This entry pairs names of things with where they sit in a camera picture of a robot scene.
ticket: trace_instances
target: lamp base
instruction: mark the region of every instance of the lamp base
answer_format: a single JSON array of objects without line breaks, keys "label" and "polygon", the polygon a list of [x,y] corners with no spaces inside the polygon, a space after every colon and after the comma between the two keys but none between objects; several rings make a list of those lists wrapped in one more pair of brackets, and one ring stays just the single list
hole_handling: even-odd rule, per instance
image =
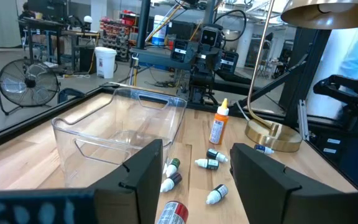
[{"label": "lamp base", "polygon": [[257,144],[270,147],[275,151],[296,152],[299,150],[302,137],[298,132],[280,123],[272,121],[267,122],[275,123],[278,126],[275,134],[257,120],[252,119],[248,121],[246,127],[246,135],[248,138]]}]

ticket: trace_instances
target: concrete floor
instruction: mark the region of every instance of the concrete floor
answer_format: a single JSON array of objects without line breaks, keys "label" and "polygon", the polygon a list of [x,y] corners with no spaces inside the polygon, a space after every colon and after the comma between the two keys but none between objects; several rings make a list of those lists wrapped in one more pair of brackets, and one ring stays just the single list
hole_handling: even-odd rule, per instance
[{"label": "concrete floor", "polygon": [[[0,52],[0,71],[5,66],[5,64],[16,60],[23,58],[25,56],[25,53],[23,53],[22,50],[13,50],[13,51],[4,51]],[[117,82],[118,80],[122,80],[123,78],[127,77],[129,73],[129,66],[127,63],[118,62],[118,69],[114,74],[113,79],[103,79],[100,77],[97,77],[96,75],[91,75],[91,78],[64,78],[59,79],[61,85],[61,89],[64,88],[74,88],[83,92],[87,92],[90,90],[93,90],[99,85],[114,81]],[[240,68],[238,69],[238,72],[244,75],[245,77],[250,77],[252,74],[252,70],[246,69],[246,68]],[[151,85],[151,83],[155,83],[155,80],[158,81],[168,81],[172,78],[169,76],[169,73],[164,72],[162,70],[156,70],[154,68],[151,68],[150,70],[145,70],[142,73],[139,74],[137,85],[141,87],[156,89],[156,90],[162,90],[166,91],[170,94],[175,94],[177,89],[176,88],[161,88]],[[270,83],[271,80],[266,80],[264,78],[258,78],[256,80],[255,85],[256,86],[264,86]],[[269,111],[272,113],[283,113],[281,108],[277,105],[277,102],[280,98],[282,91],[282,86],[274,89],[270,93],[267,94],[271,99],[269,99],[267,96],[263,96],[259,98],[258,100],[254,101],[252,103],[253,108],[256,110],[264,110]],[[237,101],[240,99],[243,99],[244,96],[232,94],[232,93],[224,93],[216,91],[215,97],[218,101],[222,101],[224,98],[228,98],[230,101]],[[6,110],[10,110],[15,105],[9,101],[7,101],[4,97],[2,97],[2,103]],[[57,96],[48,103],[50,106],[55,106],[57,104]],[[31,116],[37,115],[43,110],[46,110],[46,107],[36,107],[36,108],[23,108],[20,110],[17,110],[15,113],[5,116],[4,113],[0,110],[0,129],[3,129],[7,126],[19,123],[26,118],[29,118]]]}]

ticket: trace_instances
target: orange glue bottle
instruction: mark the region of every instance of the orange glue bottle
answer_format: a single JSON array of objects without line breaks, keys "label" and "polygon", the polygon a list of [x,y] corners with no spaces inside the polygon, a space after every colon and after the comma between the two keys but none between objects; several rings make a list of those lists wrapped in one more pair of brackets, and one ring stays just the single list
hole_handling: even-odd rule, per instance
[{"label": "orange glue bottle", "polygon": [[227,108],[227,99],[223,100],[223,103],[218,107],[218,112],[215,114],[214,123],[212,124],[211,135],[209,135],[209,141],[213,144],[221,144],[224,134],[224,128],[226,127],[227,120],[229,119],[229,108]]}]

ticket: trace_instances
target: wooden table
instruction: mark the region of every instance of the wooden table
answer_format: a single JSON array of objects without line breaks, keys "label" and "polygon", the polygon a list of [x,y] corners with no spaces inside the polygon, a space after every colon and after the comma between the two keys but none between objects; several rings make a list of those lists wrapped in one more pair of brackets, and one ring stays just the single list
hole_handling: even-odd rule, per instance
[{"label": "wooden table", "polygon": [[[109,101],[111,95],[101,93],[68,110],[60,117],[79,118],[98,105]],[[197,167],[195,159],[205,158],[206,150],[213,147],[229,155],[235,142],[250,146],[254,143],[244,134],[246,120],[230,118],[223,143],[215,146],[208,137],[214,114],[186,110],[173,145],[174,156],[181,160],[179,172],[182,182],[174,190],[161,194],[156,217],[169,200],[184,203],[189,209],[187,224],[192,223],[248,223],[236,186],[229,172],[229,163],[216,171]],[[272,158],[313,179],[343,192],[356,189],[335,171],[312,148],[303,142],[295,153],[276,152]],[[63,187],[63,173],[50,121],[0,145],[0,190],[50,189]],[[219,184],[226,184],[229,193],[216,205],[205,204],[206,196]]]}]

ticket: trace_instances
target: black floor fan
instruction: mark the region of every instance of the black floor fan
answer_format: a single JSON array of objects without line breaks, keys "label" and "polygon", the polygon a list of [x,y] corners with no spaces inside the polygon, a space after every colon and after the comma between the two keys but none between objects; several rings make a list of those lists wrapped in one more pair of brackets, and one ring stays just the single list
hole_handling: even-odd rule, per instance
[{"label": "black floor fan", "polygon": [[[60,90],[60,84],[52,69],[40,62],[30,63],[29,59],[9,62],[0,71],[0,107],[5,115],[19,108],[49,106],[47,103]],[[17,105],[6,111],[1,94]]]}]

